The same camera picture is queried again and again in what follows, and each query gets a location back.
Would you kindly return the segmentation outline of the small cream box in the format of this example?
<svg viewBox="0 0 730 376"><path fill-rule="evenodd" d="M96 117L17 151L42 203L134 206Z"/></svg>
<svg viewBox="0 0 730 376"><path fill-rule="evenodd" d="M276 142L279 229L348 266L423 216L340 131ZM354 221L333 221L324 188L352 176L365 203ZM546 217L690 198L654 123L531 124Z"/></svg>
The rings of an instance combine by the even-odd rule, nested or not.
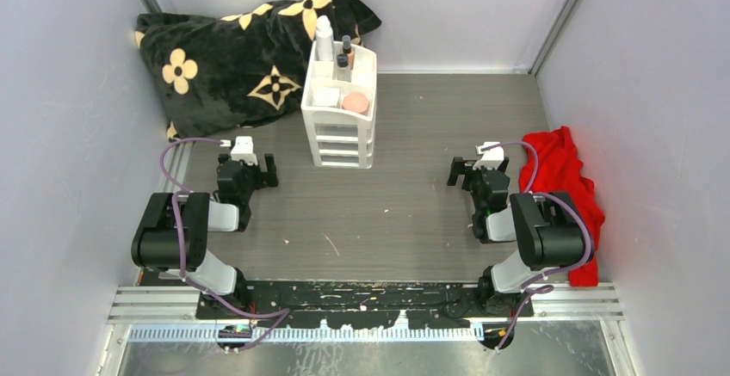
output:
<svg viewBox="0 0 730 376"><path fill-rule="evenodd" d="M324 87L316 89L312 97L312 105L317 108L337 108L339 101L339 88Z"/></svg>

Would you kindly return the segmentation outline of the white plastic drawer organizer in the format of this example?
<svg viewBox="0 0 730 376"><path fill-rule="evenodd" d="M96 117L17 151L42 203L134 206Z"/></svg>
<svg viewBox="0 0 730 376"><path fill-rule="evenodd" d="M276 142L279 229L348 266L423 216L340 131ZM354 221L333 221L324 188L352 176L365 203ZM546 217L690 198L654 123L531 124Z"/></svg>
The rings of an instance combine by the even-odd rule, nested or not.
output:
<svg viewBox="0 0 730 376"><path fill-rule="evenodd" d="M319 61L316 42L306 70L304 95L300 105L312 160L317 167L369 169L374 163L374 138L377 110L377 55L353 45L355 66L351 81L334 78L336 62ZM317 108L312 105L316 89L340 89L337 108ZM364 94L370 100L367 115L341 108L342 99L352 92Z"/></svg>

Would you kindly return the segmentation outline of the black cap clear bottle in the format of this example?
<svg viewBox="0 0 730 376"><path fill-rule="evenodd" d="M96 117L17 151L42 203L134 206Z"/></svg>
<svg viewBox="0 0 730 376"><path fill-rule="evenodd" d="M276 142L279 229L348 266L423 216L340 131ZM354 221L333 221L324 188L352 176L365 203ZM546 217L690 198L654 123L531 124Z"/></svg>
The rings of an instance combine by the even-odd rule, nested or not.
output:
<svg viewBox="0 0 730 376"><path fill-rule="evenodd" d="M350 58L345 53L337 55L334 78L341 82L349 83L351 81Z"/></svg>

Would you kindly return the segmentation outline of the white spray bottle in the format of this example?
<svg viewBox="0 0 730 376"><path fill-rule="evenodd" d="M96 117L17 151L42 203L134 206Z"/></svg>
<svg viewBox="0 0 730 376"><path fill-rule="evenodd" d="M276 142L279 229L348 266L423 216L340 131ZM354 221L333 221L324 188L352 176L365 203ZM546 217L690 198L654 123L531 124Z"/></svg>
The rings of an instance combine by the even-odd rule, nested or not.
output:
<svg viewBox="0 0 730 376"><path fill-rule="evenodd" d="M317 19L315 42L317 60L333 62L336 57L334 33L330 19L326 15L319 16Z"/></svg>

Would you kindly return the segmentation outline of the beige foundation bottle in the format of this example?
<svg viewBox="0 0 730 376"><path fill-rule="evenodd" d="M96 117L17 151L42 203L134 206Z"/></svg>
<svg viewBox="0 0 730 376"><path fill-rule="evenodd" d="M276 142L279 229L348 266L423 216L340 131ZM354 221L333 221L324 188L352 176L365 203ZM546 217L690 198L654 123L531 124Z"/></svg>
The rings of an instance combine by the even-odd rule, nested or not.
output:
<svg viewBox="0 0 730 376"><path fill-rule="evenodd" d="M351 37L347 34L344 35L342 38L342 53L347 56L348 65L350 69L352 69L355 61L355 51L353 48Z"/></svg>

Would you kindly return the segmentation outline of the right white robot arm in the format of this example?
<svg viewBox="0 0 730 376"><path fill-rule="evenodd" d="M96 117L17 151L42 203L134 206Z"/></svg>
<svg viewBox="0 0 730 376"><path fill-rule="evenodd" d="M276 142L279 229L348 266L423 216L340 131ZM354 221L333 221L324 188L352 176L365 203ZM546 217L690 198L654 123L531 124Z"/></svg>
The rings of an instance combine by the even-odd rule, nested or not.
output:
<svg viewBox="0 0 730 376"><path fill-rule="evenodd" d="M472 199L471 229L481 243L517 244L502 262L489 266L479 278L475 300L488 316L501 315L512 298L541 275L571 271L591 261L594 243L571 195L551 193L510 194L505 171L509 159L497 167L479 160L454 157L447 184L460 177L461 188Z"/></svg>

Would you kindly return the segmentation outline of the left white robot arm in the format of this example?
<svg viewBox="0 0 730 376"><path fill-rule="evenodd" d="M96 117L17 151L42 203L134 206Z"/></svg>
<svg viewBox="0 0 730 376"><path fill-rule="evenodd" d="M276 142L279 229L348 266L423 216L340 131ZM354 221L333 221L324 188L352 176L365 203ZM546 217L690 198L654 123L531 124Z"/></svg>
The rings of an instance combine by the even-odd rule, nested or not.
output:
<svg viewBox="0 0 730 376"><path fill-rule="evenodd" d="M264 165L219 156L213 193L154 193L132 241L133 263L163 271L198 286L228 317L239 318L251 307L251 294L239 268L222 262L207 248L210 232L245 231L251 221L251 196L279 185L275 156Z"/></svg>

